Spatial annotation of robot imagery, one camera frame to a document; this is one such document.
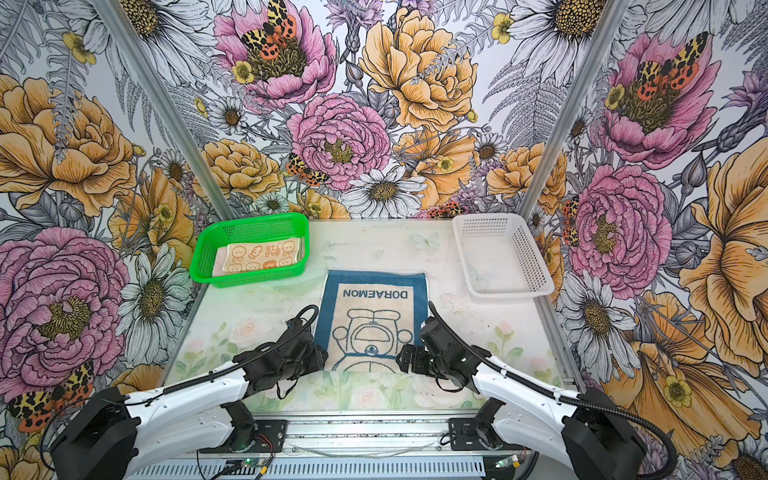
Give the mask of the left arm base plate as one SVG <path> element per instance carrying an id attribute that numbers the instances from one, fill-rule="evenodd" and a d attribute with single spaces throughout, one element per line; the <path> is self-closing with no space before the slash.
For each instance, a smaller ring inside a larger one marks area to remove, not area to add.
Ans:
<path id="1" fill-rule="evenodd" d="M 286 437 L 285 420 L 256 420 L 236 426 L 224 443 L 211 449 L 216 453 L 280 453 Z"/>

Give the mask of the blue white patterned towel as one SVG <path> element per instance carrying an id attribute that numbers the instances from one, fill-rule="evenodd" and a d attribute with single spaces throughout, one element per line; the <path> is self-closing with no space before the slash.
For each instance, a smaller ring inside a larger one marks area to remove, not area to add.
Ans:
<path id="1" fill-rule="evenodd" d="M 420 346 L 428 314 L 427 276 L 331 270 L 324 284 L 315 341 L 335 372 L 394 374 L 407 345 Z"/>

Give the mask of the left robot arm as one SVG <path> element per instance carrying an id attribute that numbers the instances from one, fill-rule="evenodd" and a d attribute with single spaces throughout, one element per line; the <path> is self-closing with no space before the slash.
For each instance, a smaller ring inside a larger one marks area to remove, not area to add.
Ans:
<path id="1" fill-rule="evenodd" d="M 195 450 L 249 448 L 255 434 L 244 399 L 319 372 L 327 358 L 310 322 L 292 319 L 277 341 L 186 381 L 129 394 L 102 390 L 52 442 L 55 473 L 60 479 L 123 479 Z"/>

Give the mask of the white plastic basket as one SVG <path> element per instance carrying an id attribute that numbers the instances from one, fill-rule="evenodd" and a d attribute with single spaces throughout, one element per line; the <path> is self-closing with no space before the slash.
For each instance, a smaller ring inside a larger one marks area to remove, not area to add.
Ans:
<path id="1" fill-rule="evenodd" d="M 452 219 L 465 282 L 479 302 L 513 302 L 548 296 L 555 286 L 525 222 L 512 213 Z"/>

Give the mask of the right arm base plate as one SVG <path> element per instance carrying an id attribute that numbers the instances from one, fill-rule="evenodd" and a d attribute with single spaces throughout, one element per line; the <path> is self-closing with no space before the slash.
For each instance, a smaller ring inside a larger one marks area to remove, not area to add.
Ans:
<path id="1" fill-rule="evenodd" d="M 441 437 L 440 445 L 449 446 L 452 451 L 497 451 L 510 450 L 513 445 L 501 440 L 482 438 L 474 418 L 449 418 L 448 431 Z"/>

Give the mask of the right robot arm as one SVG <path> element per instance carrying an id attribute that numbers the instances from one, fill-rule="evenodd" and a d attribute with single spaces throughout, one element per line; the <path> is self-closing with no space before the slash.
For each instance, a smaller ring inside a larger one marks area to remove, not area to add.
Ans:
<path id="1" fill-rule="evenodd" d="M 570 468 L 580 479 L 636 479 L 647 446 L 602 392 L 562 389 L 526 375 L 491 352 L 464 342 L 444 321 L 423 323 L 420 342 L 397 355 L 405 373 L 446 381 L 486 399 L 476 434 L 495 448 L 517 444 Z"/>

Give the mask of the orange patterned towel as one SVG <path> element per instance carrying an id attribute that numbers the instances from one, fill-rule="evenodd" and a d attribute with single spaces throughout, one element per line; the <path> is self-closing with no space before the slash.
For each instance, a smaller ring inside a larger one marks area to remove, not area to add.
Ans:
<path id="1" fill-rule="evenodd" d="M 304 241 L 301 238 L 228 244 L 217 250 L 212 276 L 293 266 L 303 258 L 303 251 Z"/>

